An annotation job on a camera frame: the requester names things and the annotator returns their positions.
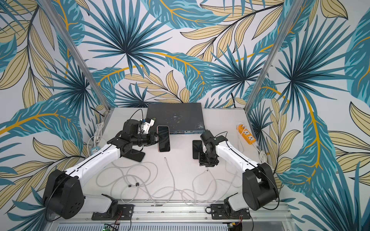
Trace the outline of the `phone with pink case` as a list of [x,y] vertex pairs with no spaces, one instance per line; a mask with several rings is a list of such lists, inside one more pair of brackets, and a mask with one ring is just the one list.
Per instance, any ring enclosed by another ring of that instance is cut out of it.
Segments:
[[170,147],[170,130],[168,126],[157,126],[157,133],[159,136],[158,147],[159,152],[169,152]]

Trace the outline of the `phone with white case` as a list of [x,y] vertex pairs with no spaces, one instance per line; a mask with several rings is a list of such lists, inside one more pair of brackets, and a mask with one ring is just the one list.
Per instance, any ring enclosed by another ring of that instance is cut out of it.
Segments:
[[198,160],[199,154],[203,152],[203,143],[201,140],[192,141],[192,157],[194,160]]

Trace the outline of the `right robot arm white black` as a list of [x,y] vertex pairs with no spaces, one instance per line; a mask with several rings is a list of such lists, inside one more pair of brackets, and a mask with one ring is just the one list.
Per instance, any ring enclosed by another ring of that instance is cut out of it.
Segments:
[[224,200],[231,211],[251,209],[254,211],[279,199],[278,188],[272,169],[267,163],[258,163],[246,157],[223,136],[214,136],[206,130],[200,135],[204,146],[198,154],[200,166],[214,167],[219,158],[232,164],[242,179],[241,193],[236,193]]

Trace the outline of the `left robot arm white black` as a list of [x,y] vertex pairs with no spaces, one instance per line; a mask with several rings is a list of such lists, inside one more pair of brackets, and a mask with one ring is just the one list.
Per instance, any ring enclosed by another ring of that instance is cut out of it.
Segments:
[[54,170],[48,177],[42,198],[45,213],[55,213],[64,219],[89,212],[100,219],[116,218],[120,214],[117,199],[107,194],[88,195],[82,188],[96,173],[121,157],[142,162],[145,153],[133,147],[144,148],[158,143],[157,133],[149,130],[154,123],[153,118],[129,119],[122,131],[95,154],[66,170]]

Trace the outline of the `phone with light blue case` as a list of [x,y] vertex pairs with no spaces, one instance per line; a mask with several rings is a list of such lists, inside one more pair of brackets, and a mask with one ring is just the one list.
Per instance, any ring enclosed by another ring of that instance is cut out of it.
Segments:
[[124,158],[130,159],[132,161],[141,163],[145,157],[145,153],[142,151],[138,151],[135,149],[132,149],[130,151],[127,151],[124,155]]

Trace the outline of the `light blue power strip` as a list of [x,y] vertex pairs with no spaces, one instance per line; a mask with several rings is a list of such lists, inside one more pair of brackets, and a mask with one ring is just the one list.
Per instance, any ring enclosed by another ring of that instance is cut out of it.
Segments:
[[97,147],[93,147],[90,149],[90,154],[91,155],[94,155],[95,153],[97,153],[98,151],[100,150],[100,148],[97,146]]

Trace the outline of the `orange power strip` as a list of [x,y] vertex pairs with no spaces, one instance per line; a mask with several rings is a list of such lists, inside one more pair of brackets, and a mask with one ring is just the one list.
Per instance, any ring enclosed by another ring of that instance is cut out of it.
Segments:
[[246,125],[240,124],[237,126],[237,131],[242,136],[242,138],[249,144],[252,145],[256,142],[256,139],[252,136],[252,134],[247,129]]

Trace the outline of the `grey network switch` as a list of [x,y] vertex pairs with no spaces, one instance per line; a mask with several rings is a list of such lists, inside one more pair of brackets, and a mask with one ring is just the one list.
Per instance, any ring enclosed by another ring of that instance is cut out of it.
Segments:
[[155,119],[150,132],[157,126],[168,126],[170,134],[202,134],[205,124],[200,103],[159,103],[149,105],[147,118]]

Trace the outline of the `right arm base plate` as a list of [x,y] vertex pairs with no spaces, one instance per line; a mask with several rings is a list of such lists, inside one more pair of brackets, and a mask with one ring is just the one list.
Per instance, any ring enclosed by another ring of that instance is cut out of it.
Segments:
[[211,215],[213,220],[248,220],[251,218],[248,208],[234,211],[228,204],[211,204],[205,208],[205,212]]

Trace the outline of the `aluminium front rail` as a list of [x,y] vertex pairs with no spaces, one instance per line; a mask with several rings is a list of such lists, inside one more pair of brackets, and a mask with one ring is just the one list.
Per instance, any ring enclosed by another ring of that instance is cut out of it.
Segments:
[[250,211],[243,218],[215,219],[207,206],[187,206],[170,202],[162,206],[135,204],[131,218],[117,222],[92,220],[91,214],[58,219],[45,225],[45,231],[296,231],[286,203],[268,205],[268,209]]

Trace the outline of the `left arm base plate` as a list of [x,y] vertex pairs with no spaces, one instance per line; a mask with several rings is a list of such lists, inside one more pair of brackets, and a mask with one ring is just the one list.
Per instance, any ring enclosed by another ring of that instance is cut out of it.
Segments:
[[107,212],[92,214],[92,220],[94,221],[106,221],[106,220],[131,220],[134,212],[135,205],[113,205]]

